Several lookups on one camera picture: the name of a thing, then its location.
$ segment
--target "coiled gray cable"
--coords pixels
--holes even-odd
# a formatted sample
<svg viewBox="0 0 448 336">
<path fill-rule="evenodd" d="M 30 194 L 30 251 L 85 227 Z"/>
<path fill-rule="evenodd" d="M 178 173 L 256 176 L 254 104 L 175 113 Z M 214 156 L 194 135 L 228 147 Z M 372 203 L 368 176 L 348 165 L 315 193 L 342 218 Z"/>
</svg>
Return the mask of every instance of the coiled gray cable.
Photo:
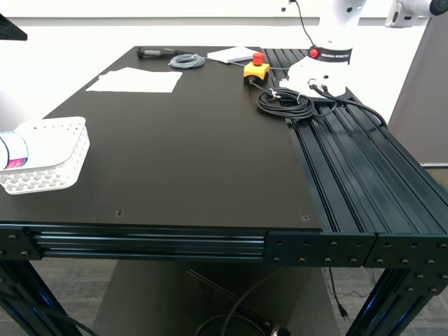
<svg viewBox="0 0 448 336">
<path fill-rule="evenodd" d="M 199 56 L 198 54 L 184 54 L 171 58 L 168 65 L 171 65 L 173 68 L 188 69 L 202 67 L 204 63 L 205 58 L 203 56 Z"/>
</svg>

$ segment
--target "gray floor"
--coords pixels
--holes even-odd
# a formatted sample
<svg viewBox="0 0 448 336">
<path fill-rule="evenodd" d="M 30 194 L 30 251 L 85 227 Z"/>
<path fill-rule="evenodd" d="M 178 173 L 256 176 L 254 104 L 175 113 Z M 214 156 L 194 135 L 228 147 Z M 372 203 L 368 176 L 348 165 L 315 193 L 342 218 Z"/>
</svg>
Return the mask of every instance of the gray floor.
<svg viewBox="0 0 448 336">
<path fill-rule="evenodd" d="M 116 263 L 114 260 L 45 259 L 34 262 L 34 266 L 67 313 L 93 326 Z M 375 270 L 372 274 L 370 269 L 363 268 L 334 269 L 334 275 L 339 299 L 351 317 L 348 321 L 340 317 L 332 297 L 339 331 L 344 335 L 381 271 Z M 0 333 L 2 336 L 26 335 L 1 310 Z M 433 298 L 402 335 L 448 335 L 448 291 Z"/>
</svg>

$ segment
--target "white bottle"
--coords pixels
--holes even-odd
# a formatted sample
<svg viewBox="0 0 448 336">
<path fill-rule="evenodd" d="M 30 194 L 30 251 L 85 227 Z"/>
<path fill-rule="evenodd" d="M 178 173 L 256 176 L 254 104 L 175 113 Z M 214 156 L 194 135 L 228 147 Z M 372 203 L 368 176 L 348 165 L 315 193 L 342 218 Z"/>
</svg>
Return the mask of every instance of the white bottle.
<svg viewBox="0 0 448 336">
<path fill-rule="evenodd" d="M 28 147 L 16 132 L 0 132 L 0 170 L 18 168 L 28 161 Z"/>
</svg>

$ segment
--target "black tabletop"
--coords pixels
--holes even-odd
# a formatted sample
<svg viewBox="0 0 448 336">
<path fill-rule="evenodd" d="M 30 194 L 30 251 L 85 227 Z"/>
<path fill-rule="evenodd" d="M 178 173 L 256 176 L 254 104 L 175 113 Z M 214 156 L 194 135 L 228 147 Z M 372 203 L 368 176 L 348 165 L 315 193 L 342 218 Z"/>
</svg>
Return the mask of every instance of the black tabletop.
<svg viewBox="0 0 448 336">
<path fill-rule="evenodd" d="M 139 60 L 133 48 L 101 74 L 173 71 L 167 63 Z M 79 180 L 66 190 L 0 192 L 0 221 L 320 230 L 293 133 L 257 110 L 259 91 L 244 86 L 243 68 L 207 60 L 176 71 L 172 93 L 86 92 L 95 78 L 57 107 L 47 118 L 87 120 Z"/>
</svg>

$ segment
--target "paper sheet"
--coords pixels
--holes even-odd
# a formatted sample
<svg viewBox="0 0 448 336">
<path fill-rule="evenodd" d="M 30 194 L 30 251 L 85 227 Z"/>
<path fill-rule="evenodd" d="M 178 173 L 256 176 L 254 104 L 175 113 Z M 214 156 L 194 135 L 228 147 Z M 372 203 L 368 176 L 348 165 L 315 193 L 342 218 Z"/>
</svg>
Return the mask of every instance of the paper sheet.
<svg viewBox="0 0 448 336">
<path fill-rule="evenodd" d="M 231 62 L 252 60 L 253 54 L 255 53 L 256 51 L 250 50 L 246 47 L 235 47 L 230 49 L 224 49 L 221 51 L 209 52 L 207 54 L 207 57 L 212 60 L 224 63 L 231 63 Z"/>
<path fill-rule="evenodd" d="M 86 91 L 100 92 L 173 92 L 181 72 L 152 72 L 133 68 L 110 71 Z"/>
</svg>

